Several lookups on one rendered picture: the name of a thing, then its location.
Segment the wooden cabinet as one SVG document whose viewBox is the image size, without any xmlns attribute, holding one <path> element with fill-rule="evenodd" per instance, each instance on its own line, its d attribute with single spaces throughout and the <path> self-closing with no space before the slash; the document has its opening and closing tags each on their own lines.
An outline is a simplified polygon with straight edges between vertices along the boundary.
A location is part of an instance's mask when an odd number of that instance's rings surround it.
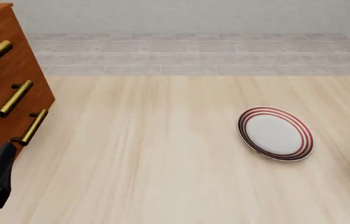
<svg viewBox="0 0 350 224">
<path fill-rule="evenodd" d="M 49 110 L 55 100 L 10 3 L 0 3 L 0 43 L 4 40 L 13 48 L 0 58 L 0 107 L 16 91 L 12 84 L 34 85 L 8 117 L 0 117 L 0 147 L 24 134 L 34 120 L 29 113 Z"/>
</svg>

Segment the white plate with red rings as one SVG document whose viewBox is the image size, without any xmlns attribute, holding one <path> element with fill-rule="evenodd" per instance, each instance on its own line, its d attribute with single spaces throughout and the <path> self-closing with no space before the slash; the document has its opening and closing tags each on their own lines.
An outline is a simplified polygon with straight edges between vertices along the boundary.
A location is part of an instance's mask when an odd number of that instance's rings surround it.
<svg viewBox="0 0 350 224">
<path fill-rule="evenodd" d="M 280 108 L 255 106 L 243 111 L 237 130 L 253 151 L 276 161 L 299 162 L 315 150 L 316 141 L 309 127 Z"/>
</svg>

